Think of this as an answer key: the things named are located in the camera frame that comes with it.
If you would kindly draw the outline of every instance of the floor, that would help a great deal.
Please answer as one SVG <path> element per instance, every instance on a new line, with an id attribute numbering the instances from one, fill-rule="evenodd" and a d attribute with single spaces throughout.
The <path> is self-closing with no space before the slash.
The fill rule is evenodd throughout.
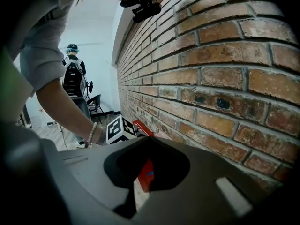
<path id="1" fill-rule="evenodd" d="M 98 125 L 106 127 L 111 121 L 113 121 L 118 116 L 119 115 L 113 115 L 113 114 L 109 114 L 105 117 L 102 116 L 100 117 L 102 124 L 100 124 L 98 118 L 93 118 L 92 120 L 93 122 L 97 122 Z M 58 127 L 57 124 L 52 124 L 46 127 L 33 128 L 33 131 L 35 131 L 35 133 L 41 138 L 47 138 L 54 141 L 58 151 L 63 151 L 66 149 L 68 150 L 77 149 L 75 146 L 77 142 L 75 135 L 63 127 L 62 127 L 62 131 L 63 131 L 63 135 L 62 135 L 62 132 L 60 131 L 60 128 Z M 137 179 L 134 181 L 134 188 L 135 188 L 135 206 L 136 209 L 139 210 L 147 201 L 150 195 L 149 193 L 143 192 L 143 189 Z"/>

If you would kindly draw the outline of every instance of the beaded bracelet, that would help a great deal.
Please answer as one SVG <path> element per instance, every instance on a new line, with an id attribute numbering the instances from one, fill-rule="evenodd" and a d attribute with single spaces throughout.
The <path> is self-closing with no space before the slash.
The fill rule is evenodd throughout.
<path id="1" fill-rule="evenodd" d="M 88 145 L 90 145 L 90 142 L 92 141 L 94 132 L 95 132 L 95 130 L 96 130 L 96 126 L 97 126 L 97 123 L 95 122 L 94 125 L 93 125 L 92 130 L 90 131 L 89 139 L 88 139 L 88 141 L 87 141 Z"/>

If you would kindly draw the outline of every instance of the grey sleeve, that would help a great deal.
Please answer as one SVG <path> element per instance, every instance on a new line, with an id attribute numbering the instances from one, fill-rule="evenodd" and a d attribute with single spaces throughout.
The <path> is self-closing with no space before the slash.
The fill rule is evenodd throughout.
<path id="1" fill-rule="evenodd" d="M 20 54 L 20 68 L 33 86 L 33 93 L 64 74 L 63 54 L 58 45 L 71 6 L 72 4 L 63 9 L 54 9 L 51 12 L 52 19 L 37 23 L 25 38 Z"/>

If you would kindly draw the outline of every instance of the chair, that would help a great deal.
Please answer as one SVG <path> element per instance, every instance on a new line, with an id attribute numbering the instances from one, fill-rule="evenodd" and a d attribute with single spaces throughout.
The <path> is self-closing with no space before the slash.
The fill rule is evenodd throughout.
<path id="1" fill-rule="evenodd" d="M 100 119 L 99 114 L 98 114 L 98 111 L 97 111 L 97 109 L 100 108 L 101 111 L 104 113 L 104 111 L 103 111 L 102 108 L 100 107 L 100 99 L 101 99 L 101 94 L 99 94 L 99 95 L 97 95 L 97 96 L 91 98 L 91 99 L 87 102 L 87 104 L 88 104 L 88 106 L 89 106 L 90 116 L 92 116 L 91 112 L 96 112 L 96 113 L 97 113 L 97 116 L 98 116 L 98 119 L 99 119 L 100 123 L 102 124 L 101 119 Z"/>

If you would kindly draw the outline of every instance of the white cube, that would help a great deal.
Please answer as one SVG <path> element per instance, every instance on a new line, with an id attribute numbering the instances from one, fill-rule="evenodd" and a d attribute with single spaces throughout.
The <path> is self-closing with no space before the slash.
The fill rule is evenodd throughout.
<path id="1" fill-rule="evenodd" d="M 122 115 L 117 117 L 107 125 L 106 142 L 107 144 L 118 143 L 136 138 L 135 129 L 131 122 Z"/>

